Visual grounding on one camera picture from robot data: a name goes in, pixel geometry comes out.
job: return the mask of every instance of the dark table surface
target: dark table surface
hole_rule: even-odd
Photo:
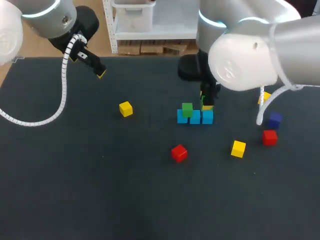
[[[22,121],[50,117],[61,61],[14,64],[0,108]],[[320,239],[319,89],[272,103],[266,116],[284,120],[277,146],[264,147],[258,89],[222,89],[214,125],[179,125],[182,103],[199,109],[199,83],[178,78],[178,58],[103,61],[102,80],[69,64],[54,122],[28,128],[0,117],[1,240]],[[242,159],[230,156],[234,140],[246,142]],[[189,154],[182,164],[170,155],[178,144]]]

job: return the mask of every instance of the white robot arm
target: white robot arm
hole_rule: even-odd
[[[320,16],[301,19],[284,0],[215,0],[214,8],[212,2],[201,1],[198,30],[210,28],[213,39],[199,32],[197,42],[224,87],[320,85]]]
[[[77,11],[72,0],[0,0],[0,65],[21,48],[22,19],[39,36],[55,39],[74,26]]]

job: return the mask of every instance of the white shelf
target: white shelf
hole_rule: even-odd
[[[156,0],[150,32],[124,32],[119,16],[115,18],[116,40],[195,39],[199,0]]]

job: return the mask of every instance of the blue cube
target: blue cube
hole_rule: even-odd
[[[193,110],[192,117],[190,117],[190,124],[200,124],[201,123],[201,111]]]
[[[182,109],[178,109],[176,111],[176,119],[177,119],[178,124],[187,124],[188,123],[188,118],[184,117],[182,115]]]
[[[202,124],[214,123],[214,111],[208,110],[202,112]]]
[[[269,118],[268,127],[271,129],[279,129],[282,119],[282,115],[272,112]]]

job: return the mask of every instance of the wooden floor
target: wooden floor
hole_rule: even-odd
[[[110,48],[110,40],[104,14],[104,6],[102,0],[73,0],[76,6],[85,5],[94,10],[99,18],[100,27],[98,32],[88,43],[89,50],[100,56],[110,57],[117,56],[112,54]],[[62,57],[62,53],[55,49],[51,43],[44,38],[41,38],[33,33],[33,31],[23,23],[23,45],[20,55],[24,57]],[[194,53],[196,47],[191,47],[189,52]],[[0,86],[4,81],[11,64],[0,66]]]

